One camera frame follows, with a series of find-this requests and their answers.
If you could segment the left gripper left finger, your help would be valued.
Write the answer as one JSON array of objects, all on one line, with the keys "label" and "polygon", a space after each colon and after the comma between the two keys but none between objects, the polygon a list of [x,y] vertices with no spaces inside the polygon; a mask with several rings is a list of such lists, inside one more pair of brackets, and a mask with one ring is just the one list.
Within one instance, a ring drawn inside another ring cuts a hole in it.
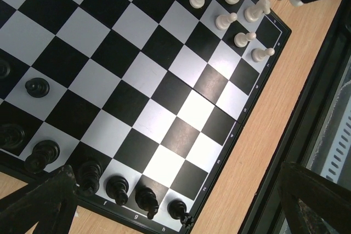
[{"label": "left gripper left finger", "polygon": [[1,233],[69,233],[77,209],[72,166],[63,165],[1,199]]}]

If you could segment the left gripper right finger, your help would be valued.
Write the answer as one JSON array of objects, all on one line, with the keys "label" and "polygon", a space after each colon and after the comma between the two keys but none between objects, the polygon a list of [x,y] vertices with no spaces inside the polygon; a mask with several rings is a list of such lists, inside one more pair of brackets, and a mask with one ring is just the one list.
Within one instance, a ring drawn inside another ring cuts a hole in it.
[{"label": "left gripper right finger", "polygon": [[350,191],[295,162],[281,164],[278,194],[291,233],[350,233]]}]

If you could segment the black grey chess board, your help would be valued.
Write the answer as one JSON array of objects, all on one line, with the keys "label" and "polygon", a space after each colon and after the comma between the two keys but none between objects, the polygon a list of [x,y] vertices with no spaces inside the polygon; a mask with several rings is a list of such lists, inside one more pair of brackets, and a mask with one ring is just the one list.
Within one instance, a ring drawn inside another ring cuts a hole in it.
[{"label": "black grey chess board", "polygon": [[1,0],[1,125],[26,182],[98,163],[80,205],[143,233],[190,233],[290,34],[258,0]]}]

